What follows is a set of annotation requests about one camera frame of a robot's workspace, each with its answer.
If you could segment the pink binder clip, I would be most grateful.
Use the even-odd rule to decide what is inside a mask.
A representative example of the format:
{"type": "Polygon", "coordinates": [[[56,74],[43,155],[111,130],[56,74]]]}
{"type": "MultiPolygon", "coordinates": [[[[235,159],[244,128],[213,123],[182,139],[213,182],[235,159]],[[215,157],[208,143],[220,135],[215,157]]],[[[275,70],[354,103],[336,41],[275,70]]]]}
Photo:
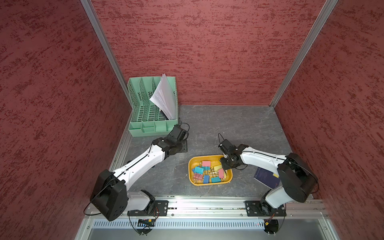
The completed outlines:
{"type": "Polygon", "coordinates": [[[226,178],[225,171],[223,169],[218,170],[218,176],[220,179],[224,180],[226,178]]]}
{"type": "Polygon", "coordinates": [[[204,178],[204,175],[194,174],[193,175],[193,181],[194,183],[202,182],[204,178]]]}
{"type": "Polygon", "coordinates": [[[202,161],[202,167],[210,168],[211,167],[211,162],[210,161],[202,161]]]}

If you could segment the yellow binder clip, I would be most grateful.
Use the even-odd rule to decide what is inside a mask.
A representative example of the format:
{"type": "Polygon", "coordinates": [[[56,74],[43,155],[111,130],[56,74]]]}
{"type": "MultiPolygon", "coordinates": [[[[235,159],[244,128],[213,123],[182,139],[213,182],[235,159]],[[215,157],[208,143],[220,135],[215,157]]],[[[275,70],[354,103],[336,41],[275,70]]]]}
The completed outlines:
{"type": "Polygon", "coordinates": [[[223,167],[222,167],[222,165],[217,165],[217,166],[214,166],[213,167],[213,170],[214,171],[218,171],[218,170],[220,170],[220,169],[222,169],[223,167]]]}

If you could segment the teal binder clip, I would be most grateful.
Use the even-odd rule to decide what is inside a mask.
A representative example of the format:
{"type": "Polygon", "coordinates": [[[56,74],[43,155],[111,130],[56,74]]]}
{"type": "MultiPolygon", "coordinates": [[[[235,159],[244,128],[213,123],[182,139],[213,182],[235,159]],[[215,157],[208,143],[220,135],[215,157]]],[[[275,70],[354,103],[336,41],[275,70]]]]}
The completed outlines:
{"type": "Polygon", "coordinates": [[[222,182],[222,179],[220,177],[214,177],[214,178],[211,178],[211,182],[214,184],[214,183],[221,183],[222,182]]]}
{"type": "Polygon", "coordinates": [[[193,172],[194,172],[195,174],[203,175],[203,174],[204,174],[204,168],[202,168],[202,167],[195,167],[195,168],[193,169],[193,172]]]}

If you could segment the yellow plastic storage box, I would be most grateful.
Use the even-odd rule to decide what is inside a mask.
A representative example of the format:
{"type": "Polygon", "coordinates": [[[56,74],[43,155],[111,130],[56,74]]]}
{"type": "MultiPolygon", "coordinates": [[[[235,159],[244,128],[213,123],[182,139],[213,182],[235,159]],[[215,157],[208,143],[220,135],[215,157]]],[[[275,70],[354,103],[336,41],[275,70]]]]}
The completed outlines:
{"type": "Polygon", "coordinates": [[[222,155],[194,157],[189,161],[189,179],[194,186],[223,185],[233,179],[232,170],[224,170],[222,155]]]}

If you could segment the blue binder clip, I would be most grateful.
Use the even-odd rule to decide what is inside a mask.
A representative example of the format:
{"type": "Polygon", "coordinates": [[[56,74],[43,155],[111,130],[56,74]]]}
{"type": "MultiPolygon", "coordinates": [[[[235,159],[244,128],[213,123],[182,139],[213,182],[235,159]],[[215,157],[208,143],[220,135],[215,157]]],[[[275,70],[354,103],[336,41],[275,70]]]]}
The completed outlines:
{"type": "Polygon", "coordinates": [[[209,184],[209,183],[210,183],[210,176],[209,175],[204,175],[203,184],[209,184]]]}

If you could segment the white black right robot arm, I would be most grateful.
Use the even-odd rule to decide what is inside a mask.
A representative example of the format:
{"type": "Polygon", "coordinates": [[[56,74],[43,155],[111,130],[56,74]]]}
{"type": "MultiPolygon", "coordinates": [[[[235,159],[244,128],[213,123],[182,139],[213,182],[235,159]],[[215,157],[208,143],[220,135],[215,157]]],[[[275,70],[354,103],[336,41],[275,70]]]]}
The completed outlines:
{"type": "Polygon", "coordinates": [[[221,141],[218,148],[224,154],[220,159],[224,170],[253,165],[279,177],[281,185],[270,190],[260,200],[259,208],[265,215],[271,215],[291,201],[304,203],[318,184],[318,177],[297,154],[270,154],[248,145],[235,146],[227,139],[221,141]]]}

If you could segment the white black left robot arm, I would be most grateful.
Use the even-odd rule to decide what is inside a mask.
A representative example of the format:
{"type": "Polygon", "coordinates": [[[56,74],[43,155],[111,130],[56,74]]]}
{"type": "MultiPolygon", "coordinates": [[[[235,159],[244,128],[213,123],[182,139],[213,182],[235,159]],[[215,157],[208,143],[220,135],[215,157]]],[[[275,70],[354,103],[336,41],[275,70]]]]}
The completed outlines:
{"type": "Polygon", "coordinates": [[[157,138],[141,155],[112,172],[102,171],[90,197],[90,204],[108,221],[116,220],[124,211],[151,215],[155,210],[155,197],[146,190],[130,192],[130,187],[148,170],[169,156],[183,151],[189,132],[180,124],[174,125],[164,138],[157,138]]]}

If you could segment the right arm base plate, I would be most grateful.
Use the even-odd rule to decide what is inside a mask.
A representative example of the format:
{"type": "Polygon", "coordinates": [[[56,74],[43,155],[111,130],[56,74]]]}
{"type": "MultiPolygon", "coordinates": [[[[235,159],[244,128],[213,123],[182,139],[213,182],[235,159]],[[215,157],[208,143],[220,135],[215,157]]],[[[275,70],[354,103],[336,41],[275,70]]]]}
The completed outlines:
{"type": "Polygon", "coordinates": [[[245,201],[245,210],[248,217],[286,217],[286,208],[284,205],[278,208],[271,207],[265,201],[245,201]]]}

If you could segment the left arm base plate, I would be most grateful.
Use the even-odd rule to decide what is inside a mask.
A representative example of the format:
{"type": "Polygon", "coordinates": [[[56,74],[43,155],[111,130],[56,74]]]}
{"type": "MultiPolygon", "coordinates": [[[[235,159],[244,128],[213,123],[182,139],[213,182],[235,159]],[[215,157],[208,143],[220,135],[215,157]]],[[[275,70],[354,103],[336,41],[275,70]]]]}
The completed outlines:
{"type": "Polygon", "coordinates": [[[139,217],[163,217],[168,213],[169,201],[155,200],[149,203],[149,205],[142,211],[133,210],[129,211],[130,216],[139,217]]]}

